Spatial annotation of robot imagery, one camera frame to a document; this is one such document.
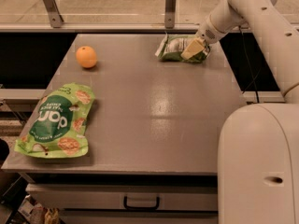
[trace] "gray table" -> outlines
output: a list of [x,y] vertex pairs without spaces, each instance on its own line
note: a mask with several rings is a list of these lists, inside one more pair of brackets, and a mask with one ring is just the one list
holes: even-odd
[[[215,175],[221,127],[245,100],[219,43],[202,64],[161,63],[154,53],[163,37],[78,35],[46,93],[69,82],[93,88],[89,153],[44,160],[11,150],[3,168],[25,174]],[[75,58],[86,45],[99,58],[90,70]],[[35,119],[36,112],[22,134]]]

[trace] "metal bracket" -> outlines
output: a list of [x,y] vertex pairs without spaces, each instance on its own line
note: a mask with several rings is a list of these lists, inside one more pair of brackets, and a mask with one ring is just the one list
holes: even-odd
[[43,0],[48,12],[51,27],[61,27],[64,19],[60,14],[55,0]]
[[177,0],[165,0],[165,28],[175,27]]

